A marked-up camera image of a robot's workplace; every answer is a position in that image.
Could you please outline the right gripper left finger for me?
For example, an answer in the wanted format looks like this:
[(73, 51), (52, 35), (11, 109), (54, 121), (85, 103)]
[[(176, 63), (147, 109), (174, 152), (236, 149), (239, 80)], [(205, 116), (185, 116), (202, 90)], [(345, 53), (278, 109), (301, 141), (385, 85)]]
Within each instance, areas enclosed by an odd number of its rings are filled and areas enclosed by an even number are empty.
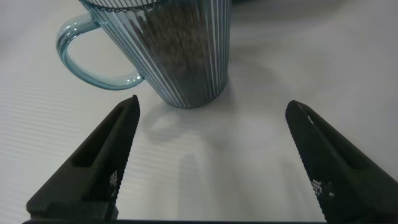
[(32, 219), (114, 220), (140, 118), (137, 96), (118, 103), (30, 198)]

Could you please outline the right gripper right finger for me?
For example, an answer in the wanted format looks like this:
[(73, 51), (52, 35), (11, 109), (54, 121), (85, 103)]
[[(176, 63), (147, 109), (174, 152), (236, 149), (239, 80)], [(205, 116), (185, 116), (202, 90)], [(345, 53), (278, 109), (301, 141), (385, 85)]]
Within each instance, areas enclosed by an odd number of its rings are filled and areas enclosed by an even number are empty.
[(309, 106), (285, 118), (328, 223), (397, 223), (397, 181)]

